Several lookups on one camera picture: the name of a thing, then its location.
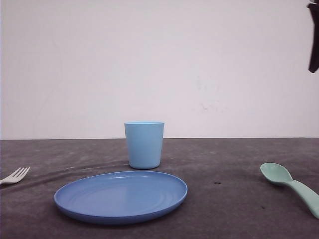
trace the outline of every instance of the light blue cup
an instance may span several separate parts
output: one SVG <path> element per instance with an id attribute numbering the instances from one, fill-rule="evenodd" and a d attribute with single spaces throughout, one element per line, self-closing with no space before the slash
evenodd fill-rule
<path id="1" fill-rule="evenodd" d="M 164 123 L 134 121 L 124 125 L 130 166 L 136 169 L 158 167 L 163 143 Z"/>

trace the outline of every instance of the plate rim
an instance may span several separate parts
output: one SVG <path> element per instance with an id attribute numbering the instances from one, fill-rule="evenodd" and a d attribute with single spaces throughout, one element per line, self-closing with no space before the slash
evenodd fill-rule
<path id="1" fill-rule="evenodd" d="M 56 199 L 57 198 L 57 195 L 58 193 L 60 192 L 60 190 L 62 190 L 63 188 L 65 187 L 68 187 L 70 186 L 71 184 L 73 183 L 76 183 L 78 181 L 82 181 L 82 180 L 85 180 L 87 178 L 94 178 L 94 177 L 98 177 L 98 176 L 102 176 L 102 175 L 109 175 L 109 174 L 118 174 L 118 173 L 135 173 L 135 172 L 144 172 L 144 173 L 157 173 L 157 174 L 165 174 L 165 175 L 168 175 L 170 177 L 173 177 L 175 178 L 176 180 L 178 180 L 179 182 L 181 182 L 183 185 L 184 185 L 184 188 L 185 188 L 185 193 L 183 194 L 183 196 L 178 200 L 176 201 L 175 203 L 173 203 L 172 205 L 170 205 L 169 207 L 165 207 L 161 210 L 155 210 L 155 211 L 151 211 L 151 212 L 148 212 L 148 213 L 144 213 L 144 214 L 136 214 L 136 215 L 120 215 L 120 216 L 101 216 L 101 215 L 93 215 L 93 214 L 87 214 L 87 213 L 82 213 L 82 212 L 78 212 L 78 211 L 75 211 L 75 210 L 70 210 L 70 209 L 67 209 L 65 208 L 64 206 L 62 206 L 61 204 L 58 203 L 58 200 Z M 78 214 L 78 215 L 81 215 L 81 216 L 85 216 L 85 217 L 97 217 L 97 218 L 129 218 L 129 217 L 138 217 L 138 216 L 146 216 L 146 215 L 151 215 L 151 214 L 155 214 L 155 213 L 159 213 L 161 211 L 164 211 L 164 210 L 167 210 L 168 208 L 171 208 L 175 205 L 178 205 L 178 204 L 181 204 L 185 197 L 187 196 L 187 193 L 188 193 L 188 186 L 187 184 L 182 180 L 180 179 L 179 177 L 177 176 L 174 176 L 172 174 L 169 174 L 169 173 L 164 173 L 164 172 L 157 172 L 157 171 L 143 171 L 143 170 L 132 170 L 132 171 L 120 171 L 120 172 L 113 172 L 113 173 L 102 173 L 102 174 L 97 174 L 97 175 L 93 175 L 93 176 L 89 176 L 89 177 L 85 177 L 85 178 L 80 178 L 78 180 L 75 180 L 73 182 L 70 182 L 62 187 L 60 187 L 54 194 L 54 202 L 55 204 L 63 209 L 63 210 L 66 210 L 68 212 L 71 212 L 71 213 L 74 213 L 74 214 Z"/>

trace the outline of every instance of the gray fabric surface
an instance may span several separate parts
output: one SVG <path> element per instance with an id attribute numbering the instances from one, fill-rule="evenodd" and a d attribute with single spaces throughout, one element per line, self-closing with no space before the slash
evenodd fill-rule
<path id="1" fill-rule="evenodd" d="M 259 166 L 276 162 L 319 192 L 319 139 L 165 139 L 154 171 L 188 185 L 174 212 L 145 223 L 100 226 L 61 214 L 53 195 L 61 186 L 92 175 L 133 170 L 125 140 L 1 141 L 1 178 L 18 167 L 21 182 L 2 186 L 3 239 L 319 238 L 319 220 L 289 188 L 268 183 Z"/>

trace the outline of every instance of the mint green spoon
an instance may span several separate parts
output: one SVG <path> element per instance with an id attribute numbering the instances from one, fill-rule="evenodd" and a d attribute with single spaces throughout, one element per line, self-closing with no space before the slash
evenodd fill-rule
<path id="1" fill-rule="evenodd" d="M 294 180 L 288 170 L 277 163 L 264 163 L 260 166 L 263 175 L 273 184 L 291 187 L 319 219 L 319 195 L 305 184 Z"/>

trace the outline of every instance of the spoon bowl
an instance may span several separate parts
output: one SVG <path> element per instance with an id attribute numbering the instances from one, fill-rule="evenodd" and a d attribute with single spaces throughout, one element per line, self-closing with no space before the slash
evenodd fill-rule
<path id="1" fill-rule="evenodd" d="M 288 170 L 277 163 L 264 163 L 260 166 L 260 170 L 267 180 L 277 185 L 293 180 Z"/>

